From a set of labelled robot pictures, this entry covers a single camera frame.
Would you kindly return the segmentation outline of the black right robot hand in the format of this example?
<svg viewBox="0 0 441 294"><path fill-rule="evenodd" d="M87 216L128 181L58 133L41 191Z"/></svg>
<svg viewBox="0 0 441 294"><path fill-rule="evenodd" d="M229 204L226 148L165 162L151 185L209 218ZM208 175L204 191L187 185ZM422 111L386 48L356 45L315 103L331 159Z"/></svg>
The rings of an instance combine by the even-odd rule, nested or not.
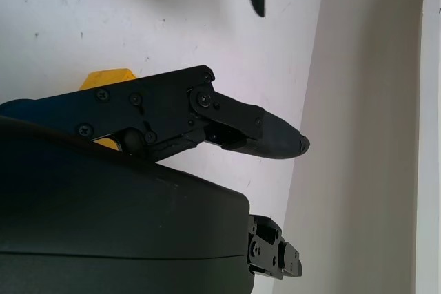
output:
<svg viewBox="0 0 441 294"><path fill-rule="evenodd" d="M241 193L161 161L201 143L270 159L310 143L219 94L204 65L1 106L2 293L251 293L298 251Z"/></svg>

